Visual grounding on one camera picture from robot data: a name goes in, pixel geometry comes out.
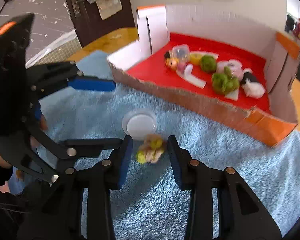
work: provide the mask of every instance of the orange tape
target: orange tape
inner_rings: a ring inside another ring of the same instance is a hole
[[[166,6],[166,5],[165,4],[159,4],[159,5],[139,6],[139,7],[137,7],[137,9],[138,10],[143,10],[143,9],[149,9],[149,8],[160,7],[160,6]]]
[[[298,59],[300,55],[300,46],[282,33],[277,32],[277,41],[286,49],[293,59]]]
[[[295,123],[281,121],[258,110],[253,111],[246,120],[259,128],[263,138],[261,141],[271,147],[286,138],[297,126]]]

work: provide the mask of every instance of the toy food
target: toy food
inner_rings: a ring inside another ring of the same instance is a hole
[[[149,134],[144,140],[136,154],[136,160],[140,164],[157,163],[160,156],[164,153],[165,143],[158,134]]]
[[[205,72],[215,72],[217,70],[217,61],[213,56],[205,55],[201,58],[200,67]]]
[[[178,68],[179,60],[177,58],[168,58],[166,60],[166,66],[173,71],[176,71]]]
[[[224,73],[214,73],[212,75],[212,87],[217,94],[227,95],[240,87],[237,77],[230,76],[230,69],[225,67]]]
[[[202,54],[200,53],[190,53],[190,63],[192,65],[200,65]]]

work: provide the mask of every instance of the door handle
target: door handle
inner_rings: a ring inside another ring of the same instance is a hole
[[[76,18],[79,18],[81,16],[80,9],[79,9],[79,3],[84,2],[85,0],[71,0],[74,16]]]

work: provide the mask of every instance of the plastic lid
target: plastic lid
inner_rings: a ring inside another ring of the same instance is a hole
[[[147,108],[130,111],[122,119],[122,129],[134,140],[144,140],[157,129],[157,117]]]

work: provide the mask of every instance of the door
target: door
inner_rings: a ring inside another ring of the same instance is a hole
[[[87,0],[79,2],[78,6],[81,15],[76,18],[71,0],[66,0],[71,20],[82,47],[114,30],[135,27],[130,0],[120,1],[122,10],[108,19],[102,20],[96,3],[90,4]]]

